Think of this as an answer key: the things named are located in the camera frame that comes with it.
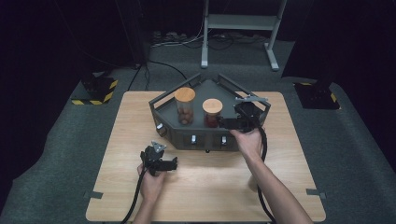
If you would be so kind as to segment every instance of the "black clamp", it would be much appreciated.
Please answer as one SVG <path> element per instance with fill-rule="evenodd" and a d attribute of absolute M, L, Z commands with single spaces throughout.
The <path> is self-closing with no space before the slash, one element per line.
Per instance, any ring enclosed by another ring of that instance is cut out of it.
<path fill-rule="evenodd" d="M 155 175 L 157 171 L 172 171 L 177 168 L 177 157 L 171 161 L 163 161 L 163 153 L 166 146 L 151 141 L 152 146 L 147 146 L 145 151 L 140 152 L 144 167 L 148 168 L 151 175 Z"/>
<path fill-rule="evenodd" d="M 240 102 L 239 104 L 233 106 L 233 109 L 237 114 L 236 119 L 225 119 L 223 117 L 218 117 L 220 128 L 238 130 L 242 133 L 249 133 L 253 129 L 257 128 L 258 125 L 262 125 L 260 122 L 260 115 L 262 111 L 252 102 L 267 101 L 266 98 L 248 96 L 246 98 L 235 98 L 235 101 Z"/>

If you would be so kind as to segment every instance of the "wooden table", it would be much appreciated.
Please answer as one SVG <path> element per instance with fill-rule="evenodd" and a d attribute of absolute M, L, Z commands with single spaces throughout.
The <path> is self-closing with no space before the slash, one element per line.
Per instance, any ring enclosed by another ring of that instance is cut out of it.
<path fill-rule="evenodd" d="M 264 124 L 268 137 L 266 164 L 308 215 L 314 221 L 323 221 L 326 214 L 319 196 L 306 193 L 306 189 L 316 186 L 282 94 L 254 93 L 268 97 L 272 105 Z M 178 150 L 156 133 L 149 101 L 160 94 L 159 91 L 125 92 L 93 189 L 102 192 L 103 197 L 91 198 L 86 218 L 121 221 L 125 217 L 134 197 L 140 151 L 154 140 L 167 145 L 164 160 L 178 157 L 178 167 L 165 178 L 153 221 L 269 221 L 239 151 Z M 134 219 L 140 203 L 141 196 L 130 220 Z"/>

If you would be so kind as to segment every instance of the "glass jar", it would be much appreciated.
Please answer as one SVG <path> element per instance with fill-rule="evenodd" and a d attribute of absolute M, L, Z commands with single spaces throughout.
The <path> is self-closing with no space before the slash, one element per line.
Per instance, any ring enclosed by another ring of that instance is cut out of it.
<path fill-rule="evenodd" d="M 195 91 L 189 87 L 182 87 L 175 91 L 178 121 L 181 124 L 191 124 L 194 119 L 193 100 Z"/>
<path fill-rule="evenodd" d="M 218 116 L 222 109 L 222 102 L 218 99 L 207 99 L 202 104 L 204 109 L 204 124 L 208 128 L 219 127 Z"/>

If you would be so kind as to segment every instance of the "white shelf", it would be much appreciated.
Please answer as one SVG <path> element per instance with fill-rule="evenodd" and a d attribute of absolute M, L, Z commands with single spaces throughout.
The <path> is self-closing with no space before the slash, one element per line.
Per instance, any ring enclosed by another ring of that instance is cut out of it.
<path fill-rule="evenodd" d="M 208 29 L 230 29 L 230 30 L 267 30 L 271 31 L 269 42 L 265 43 L 264 49 L 267 53 L 273 71 L 278 71 L 279 66 L 273 52 L 273 46 L 276 39 L 277 30 L 282 21 L 283 11 L 285 10 L 287 0 L 279 0 L 280 7 L 276 16 L 250 16 L 250 15 L 225 15 L 210 14 L 209 0 L 205 0 L 205 18 L 204 18 L 204 42 L 202 45 L 201 67 L 208 66 Z"/>
<path fill-rule="evenodd" d="M 274 30 L 276 16 L 208 15 L 207 27 L 212 29 Z"/>

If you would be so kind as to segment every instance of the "forearm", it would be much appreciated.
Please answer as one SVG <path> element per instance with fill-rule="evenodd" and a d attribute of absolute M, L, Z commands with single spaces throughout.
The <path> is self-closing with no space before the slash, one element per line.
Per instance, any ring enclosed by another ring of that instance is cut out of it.
<path fill-rule="evenodd" d="M 151 223 L 151 216 L 154 210 L 155 203 L 143 200 L 140 205 L 139 211 L 134 218 L 134 224 L 149 224 Z"/>
<path fill-rule="evenodd" d="M 262 189 L 277 223 L 312 223 L 294 195 L 272 173 L 261 158 L 246 159 L 247 166 Z"/>

